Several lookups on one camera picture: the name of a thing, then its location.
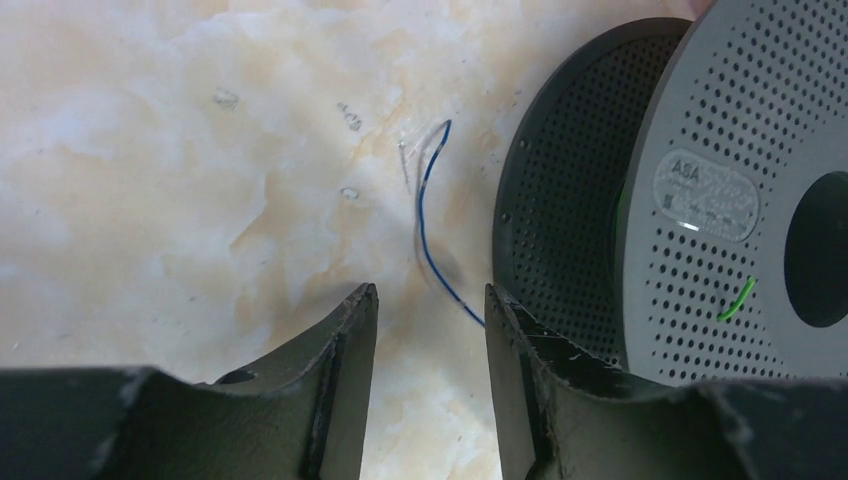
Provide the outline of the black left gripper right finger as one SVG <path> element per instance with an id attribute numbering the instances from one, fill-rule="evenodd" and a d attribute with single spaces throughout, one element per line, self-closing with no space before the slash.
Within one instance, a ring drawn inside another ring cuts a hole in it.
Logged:
<path id="1" fill-rule="evenodd" d="M 670 388 L 543 326 L 495 284 L 485 339 L 504 478 L 698 478 L 693 411 Z"/>

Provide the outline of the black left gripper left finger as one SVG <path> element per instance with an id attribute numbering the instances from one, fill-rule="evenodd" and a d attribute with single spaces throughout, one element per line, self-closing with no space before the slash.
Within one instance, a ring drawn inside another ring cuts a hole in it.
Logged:
<path id="1" fill-rule="evenodd" d="M 379 299 L 356 287 L 326 317 L 205 385 L 195 479 L 357 479 Z"/>

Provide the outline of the black cable spool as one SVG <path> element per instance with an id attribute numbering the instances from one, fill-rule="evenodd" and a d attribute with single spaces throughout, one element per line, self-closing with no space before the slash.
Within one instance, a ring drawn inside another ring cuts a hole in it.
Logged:
<path id="1" fill-rule="evenodd" d="M 495 282 L 666 385 L 847 374 L 847 5 L 715 1 L 571 54 L 506 158 Z"/>

